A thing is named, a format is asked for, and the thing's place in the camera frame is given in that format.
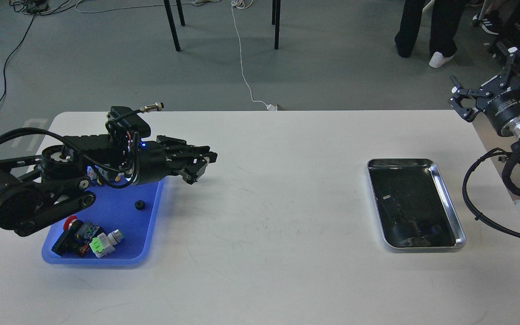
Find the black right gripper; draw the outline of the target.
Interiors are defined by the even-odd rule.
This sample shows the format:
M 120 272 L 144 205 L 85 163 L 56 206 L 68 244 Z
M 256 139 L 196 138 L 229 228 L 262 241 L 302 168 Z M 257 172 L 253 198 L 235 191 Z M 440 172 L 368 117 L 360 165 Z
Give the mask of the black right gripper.
M 484 112 L 498 136 L 510 137 L 514 135 L 511 121 L 520 117 L 520 49 L 497 42 L 495 50 L 497 57 L 504 58 L 503 69 L 495 81 L 475 90 L 464 88 L 452 75 L 452 97 L 448 103 L 468 123 Z M 465 107 L 462 102 L 466 100 L 473 100 L 474 105 Z

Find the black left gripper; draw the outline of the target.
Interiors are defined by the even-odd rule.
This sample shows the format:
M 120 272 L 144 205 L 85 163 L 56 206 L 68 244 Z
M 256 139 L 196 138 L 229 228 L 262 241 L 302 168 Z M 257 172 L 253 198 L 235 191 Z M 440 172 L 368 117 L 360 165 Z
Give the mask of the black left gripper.
M 166 176 L 181 176 L 187 184 L 194 184 L 205 173 L 209 163 L 215 163 L 218 154 L 209 146 L 194 146 L 183 139 L 158 135 L 156 141 L 141 142 L 131 152 L 135 154 L 132 185 L 160 181 Z M 180 158 L 193 158 L 181 167 Z

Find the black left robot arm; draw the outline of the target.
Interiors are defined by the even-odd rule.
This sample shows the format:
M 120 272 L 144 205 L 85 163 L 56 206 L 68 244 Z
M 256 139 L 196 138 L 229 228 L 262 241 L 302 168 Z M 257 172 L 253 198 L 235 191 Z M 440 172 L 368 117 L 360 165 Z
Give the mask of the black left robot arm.
M 0 228 L 21 237 L 92 206 L 91 168 L 104 185 L 122 189 L 181 176 L 195 183 L 217 154 L 208 146 L 159 136 L 142 141 L 138 131 L 59 136 L 40 128 L 19 128 L 0 136 L 0 145 L 26 135 L 60 141 L 37 156 L 0 160 Z

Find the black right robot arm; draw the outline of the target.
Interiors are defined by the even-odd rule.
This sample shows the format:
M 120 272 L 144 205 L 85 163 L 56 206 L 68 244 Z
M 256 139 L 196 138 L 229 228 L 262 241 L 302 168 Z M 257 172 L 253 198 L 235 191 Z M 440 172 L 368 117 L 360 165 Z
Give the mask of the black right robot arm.
M 498 136 L 516 137 L 507 153 L 501 178 L 508 191 L 520 197 L 520 188 L 512 179 L 512 171 L 520 165 L 520 49 L 503 50 L 506 63 L 502 71 L 481 84 L 477 90 L 464 88 L 455 77 L 450 106 L 462 119 L 471 123 L 483 113 Z

